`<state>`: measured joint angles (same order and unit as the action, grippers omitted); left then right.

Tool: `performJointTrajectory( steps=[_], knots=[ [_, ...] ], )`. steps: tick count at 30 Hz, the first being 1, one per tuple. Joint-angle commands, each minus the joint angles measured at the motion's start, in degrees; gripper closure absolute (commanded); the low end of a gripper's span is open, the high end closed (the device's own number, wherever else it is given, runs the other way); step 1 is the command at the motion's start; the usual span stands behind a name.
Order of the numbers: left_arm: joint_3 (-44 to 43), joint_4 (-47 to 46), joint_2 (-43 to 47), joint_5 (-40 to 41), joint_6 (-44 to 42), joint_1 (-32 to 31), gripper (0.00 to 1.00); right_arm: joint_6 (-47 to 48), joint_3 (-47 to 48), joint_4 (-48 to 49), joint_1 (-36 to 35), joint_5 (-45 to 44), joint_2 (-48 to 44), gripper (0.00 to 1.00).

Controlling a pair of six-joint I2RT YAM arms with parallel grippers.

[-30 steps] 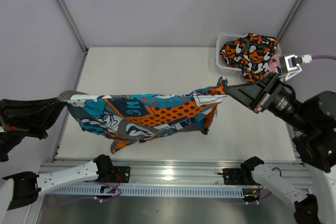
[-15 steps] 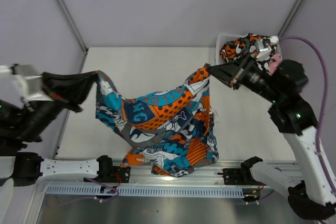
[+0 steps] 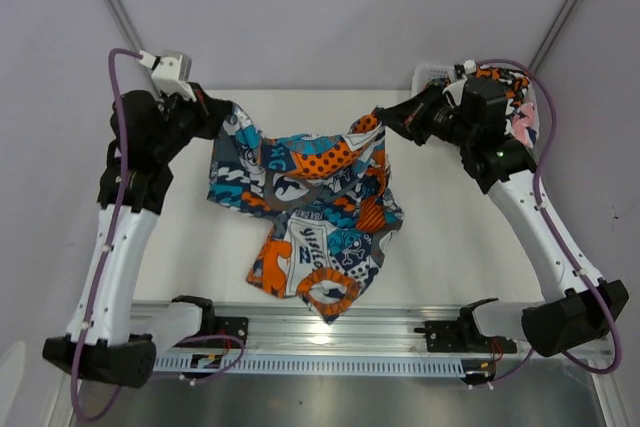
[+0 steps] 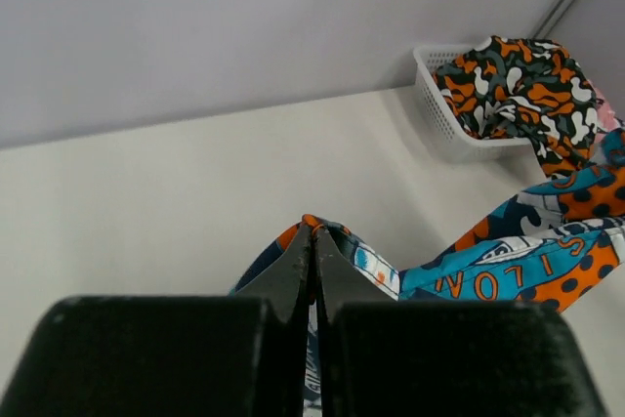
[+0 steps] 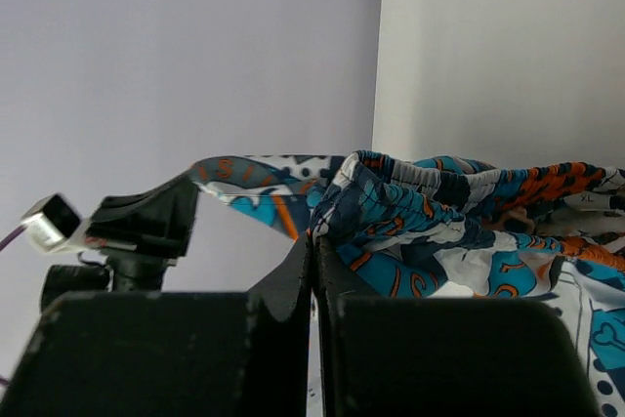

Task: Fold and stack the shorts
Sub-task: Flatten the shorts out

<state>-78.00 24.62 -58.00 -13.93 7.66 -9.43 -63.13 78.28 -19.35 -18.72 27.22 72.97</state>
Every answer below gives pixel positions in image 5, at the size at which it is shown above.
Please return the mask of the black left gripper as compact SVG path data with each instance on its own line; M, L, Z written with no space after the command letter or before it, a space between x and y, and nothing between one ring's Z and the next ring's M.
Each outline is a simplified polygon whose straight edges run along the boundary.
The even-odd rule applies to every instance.
M41 308L68 292L159 291L167 269L188 250L198 187L176 177L147 192L107 196L62 244L77 266L53 265L41 291Z

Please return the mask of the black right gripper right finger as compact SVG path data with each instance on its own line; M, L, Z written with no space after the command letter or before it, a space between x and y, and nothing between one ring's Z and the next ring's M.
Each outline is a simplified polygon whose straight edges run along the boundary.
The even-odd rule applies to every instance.
M376 294L315 249L328 416L595 416L568 332L532 300Z

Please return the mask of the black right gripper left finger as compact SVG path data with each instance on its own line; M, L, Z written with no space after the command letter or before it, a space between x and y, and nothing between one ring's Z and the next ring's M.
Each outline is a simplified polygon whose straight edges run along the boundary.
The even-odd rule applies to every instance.
M303 416L311 244L245 292L77 292L41 315L5 416Z

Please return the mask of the blue orange patterned shorts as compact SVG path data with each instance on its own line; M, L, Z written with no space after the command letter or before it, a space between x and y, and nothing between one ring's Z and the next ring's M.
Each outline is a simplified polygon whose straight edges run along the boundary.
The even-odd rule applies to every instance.
M294 238L326 238L378 293L545 302L561 315L603 416L624 412L624 172L564 162L502 169L468 158L215 156L202 191Z

